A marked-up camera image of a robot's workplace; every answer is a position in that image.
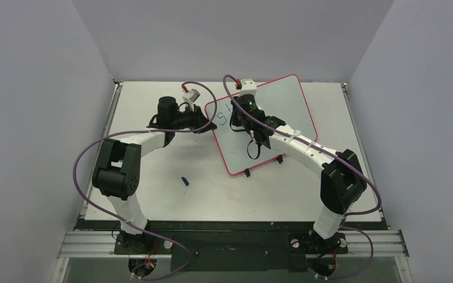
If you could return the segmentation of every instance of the blue marker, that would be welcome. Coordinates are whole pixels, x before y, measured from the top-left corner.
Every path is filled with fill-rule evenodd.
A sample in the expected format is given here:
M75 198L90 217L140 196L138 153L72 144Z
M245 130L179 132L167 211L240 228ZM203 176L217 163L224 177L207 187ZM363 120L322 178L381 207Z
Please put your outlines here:
M186 180L186 178L185 178L185 177L181 177L181 179L183 180L183 183L185 183L185 186L188 187L188 184L189 184L189 183L188 183L188 181Z

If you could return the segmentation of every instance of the blue object on table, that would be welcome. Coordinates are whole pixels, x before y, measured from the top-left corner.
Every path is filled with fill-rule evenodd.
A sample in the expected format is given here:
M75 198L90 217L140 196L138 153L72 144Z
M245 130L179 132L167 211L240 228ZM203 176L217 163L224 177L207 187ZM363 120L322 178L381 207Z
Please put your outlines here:
M183 183L185 183L185 186L188 187L189 183L188 183L188 181L186 180L186 178L185 178L185 177L181 177L181 179L183 180Z

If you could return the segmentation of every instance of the blue writing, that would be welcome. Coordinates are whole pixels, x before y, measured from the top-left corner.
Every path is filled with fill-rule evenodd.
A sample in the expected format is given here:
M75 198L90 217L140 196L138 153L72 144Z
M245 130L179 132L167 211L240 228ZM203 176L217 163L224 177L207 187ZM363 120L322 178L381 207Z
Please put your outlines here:
M223 113L222 113L222 112L218 113L218 115L216 115L216 117L219 118L219 119L221 119L221 118L225 119L225 121L224 121L223 123L220 124L220 125L222 125L222 126L227 122L227 118L226 118L225 116L223 116Z

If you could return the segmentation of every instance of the gray wall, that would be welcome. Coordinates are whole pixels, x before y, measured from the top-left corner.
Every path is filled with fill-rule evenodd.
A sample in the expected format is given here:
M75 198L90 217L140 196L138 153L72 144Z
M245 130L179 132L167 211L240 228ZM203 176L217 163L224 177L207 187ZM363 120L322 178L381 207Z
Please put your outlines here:
M349 86L416 280L453 282L453 1L396 0Z
M50 280L80 208L72 163L112 91L70 0L0 1L0 282Z
M117 80L348 81L393 0L73 0Z

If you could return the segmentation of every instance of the white table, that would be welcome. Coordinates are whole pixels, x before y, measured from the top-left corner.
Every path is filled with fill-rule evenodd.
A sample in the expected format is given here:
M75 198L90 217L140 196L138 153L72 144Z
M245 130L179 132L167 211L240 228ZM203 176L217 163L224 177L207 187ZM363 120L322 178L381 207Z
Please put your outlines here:
M226 96L222 83L204 83L217 98ZM233 83L229 84L234 91ZM352 120L340 84L302 83L318 142L327 147L354 151L365 172L365 166ZM207 91L196 103L210 102ZM174 96L180 102L180 83L124 82L113 117L110 133L144 129L157 113L162 96ZM181 177L190 185L185 186ZM156 221L315 221L322 208L320 179L306 167L284 158L245 175L230 176L223 164L211 132L176 134L170 145L158 149L141 162L140 184L136 191L142 211ZM98 189L91 200L114 211ZM376 205L368 188L354 204L352 211L363 211ZM115 220L89 206L86 220ZM380 221L379 212L351 216L349 221Z

